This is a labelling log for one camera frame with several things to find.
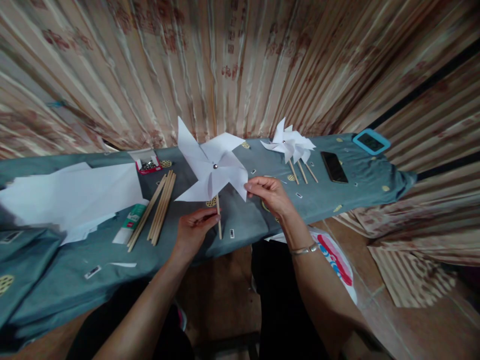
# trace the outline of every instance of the smartphone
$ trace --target smartphone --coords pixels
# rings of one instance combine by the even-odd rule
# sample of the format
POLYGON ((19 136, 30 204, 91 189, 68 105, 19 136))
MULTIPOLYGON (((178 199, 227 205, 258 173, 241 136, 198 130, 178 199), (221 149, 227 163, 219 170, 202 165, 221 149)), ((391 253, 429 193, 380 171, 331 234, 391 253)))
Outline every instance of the smartphone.
POLYGON ((326 171, 328 172, 330 180, 334 183, 348 184, 349 181, 342 169, 342 165, 340 165, 337 155, 333 152, 326 151, 322 151, 320 154, 325 163, 326 171))

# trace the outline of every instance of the green glue stick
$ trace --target green glue stick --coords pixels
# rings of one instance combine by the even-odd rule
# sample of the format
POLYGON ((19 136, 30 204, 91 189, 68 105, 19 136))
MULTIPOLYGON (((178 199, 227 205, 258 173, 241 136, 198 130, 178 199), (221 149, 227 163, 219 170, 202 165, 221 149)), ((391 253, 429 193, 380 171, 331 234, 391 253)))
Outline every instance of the green glue stick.
POLYGON ((121 226, 120 230, 115 235, 112 243, 114 244, 124 244, 126 245, 134 230, 137 228, 142 215, 144 214, 145 210, 147 209, 147 205, 149 204, 148 200, 143 199, 140 203, 136 204, 131 210, 128 216, 126 217, 123 225, 121 226))

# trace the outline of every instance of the blue digital timer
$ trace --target blue digital timer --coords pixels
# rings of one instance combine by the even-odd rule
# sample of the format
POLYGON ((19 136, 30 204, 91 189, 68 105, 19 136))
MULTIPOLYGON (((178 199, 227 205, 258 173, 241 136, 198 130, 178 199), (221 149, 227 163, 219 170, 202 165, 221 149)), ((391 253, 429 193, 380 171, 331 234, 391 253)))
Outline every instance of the blue digital timer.
POLYGON ((352 141, 370 155, 378 155, 390 147, 390 141, 369 128, 355 136, 352 141))

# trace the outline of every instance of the black pants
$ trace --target black pants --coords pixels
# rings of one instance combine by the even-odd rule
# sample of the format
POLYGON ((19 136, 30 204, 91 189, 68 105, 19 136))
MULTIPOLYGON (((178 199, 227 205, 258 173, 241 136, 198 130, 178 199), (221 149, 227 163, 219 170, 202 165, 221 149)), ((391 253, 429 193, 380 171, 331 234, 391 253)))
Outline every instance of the black pants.
MULTIPOLYGON (((261 299, 260 359, 328 359, 300 297, 287 245, 261 240, 252 247, 251 271, 261 299)), ((122 285, 92 312, 73 341, 67 360, 93 358, 147 284, 147 280, 137 280, 122 285)), ((172 305, 154 359, 194 359, 179 322, 177 307, 172 305)))

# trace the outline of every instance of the bamboo skewer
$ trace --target bamboo skewer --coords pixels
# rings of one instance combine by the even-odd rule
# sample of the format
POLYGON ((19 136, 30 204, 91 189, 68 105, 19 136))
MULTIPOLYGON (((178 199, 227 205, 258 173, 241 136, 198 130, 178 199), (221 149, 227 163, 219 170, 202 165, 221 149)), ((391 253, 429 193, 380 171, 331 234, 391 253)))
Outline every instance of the bamboo skewer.
POLYGON ((157 201, 157 198, 159 197, 160 192, 162 191, 162 189, 165 185, 166 179, 167 179, 167 175, 165 174, 161 178, 161 181, 158 184, 155 192, 153 193, 153 196, 151 197, 151 200, 148 202, 148 205, 145 209, 145 212, 143 213, 143 216, 141 217, 135 231, 130 236, 130 239, 128 240, 128 243, 127 243, 128 252, 132 251, 132 248, 134 247, 135 243, 137 242, 137 239, 138 239, 140 233, 142 232, 142 229, 144 228, 145 223, 147 222, 147 218, 149 217, 150 212, 152 211, 152 208, 154 207, 155 202, 157 201))
POLYGON ((296 184, 300 185, 299 180, 297 179, 297 174, 295 173, 294 166, 292 165, 292 160, 288 160, 288 163, 290 164, 291 172, 293 173, 293 176, 295 177, 296 184))
POLYGON ((175 174, 172 174, 172 176, 170 178, 170 181, 168 182, 167 186, 165 187, 163 197, 160 199, 160 202, 158 203, 159 213, 158 213, 158 216, 157 216, 156 221, 155 221, 153 233, 151 235, 151 244, 153 246, 155 246, 157 244, 155 240, 158 239, 158 236, 160 234, 160 229, 162 228, 162 225, 161 225, 161 223, 163 223, 162 217, 165 215, 165 212, 166 212, 165 205, 166 205, 166 203, 168 203, 168 201, 170 201, 169 188, 170 188, 174 178, 175 178, 175 174))
POLYGON ((303 175, 303 180, 305 180, 305 184, 308 184, 309 182, 307 181, 307 178, 304 173, 304 169, 302 168, 302 164, 300 163, 300 160, 298 160, 298 167, 300 168, 301 174, 303 175))
POLYGON ((157 243, 159 242, 160 231, 162 230, 162 226, 163 226, 164 220, 165 220, 165 215, 167 214, 167 209, 169 208, 170 198, 172 196, 172 191, 174 189, 176 178, 177 178, 177 175, 174 173, 173 176, 172 176, 172 179, 170 181, 170 184, 169 184, 168 188, 166 189, 167 191, 166 191, 165 201, 163 203, 163 212, 161 213, 161 218, 159 219, 160 222, 159 222, 159 224, 156 228, 156 232, 153 236, 153 239, 151 240, 153 246, 157 246, 157 243))
POLYGON ((315 181, 318 183, 319 181, 318 181, 317 178, 315 177, 314 172, 312 171, 312 169, 310 169, 310 166, 309 166, 306 162, 304 162, 304 164, 305 164, 306 168, 308 169, 308 171, 310 172, 310 174, 311 174, 311 175, 313 176, 313 178, 315 179, 315 181))
POLYGON ((162 199, 165 197, 165 192, 168 188, 168 185, 170 183, 170 179, 172 178, 172 173, 173 171, 170 170, 168 172, 168 175, 166 176, 166 181, 165 181, 165 185, 164 185, 164 190, 163 192, 161 193, 161 196, 160 196, 160 200, 158 201, 158 205, 156 206, 156 211, 155 211, 155 216, 153 217, 153 221, 151 222, 151 226, 150 226, 150 231, 148 232, 148 236, 147 236, 147 240, 149 241, 152 237, 153 237, 153 234, 154 234, 154 231, 155 231, 155 227, 156 227, 156 224, 157 224, 157 219, 160 215, 159 213, 159 210, 161 208, 161 204, 162 204, 162 199))
MULTIPOLYGON (((220 214, 220 200, 219 200, 219 195, 216 195, 216 213, 220 214)), ((220 240, 222 240, 222 224, 220 221, 218 222, 218 236, 220 237, 220 240)))

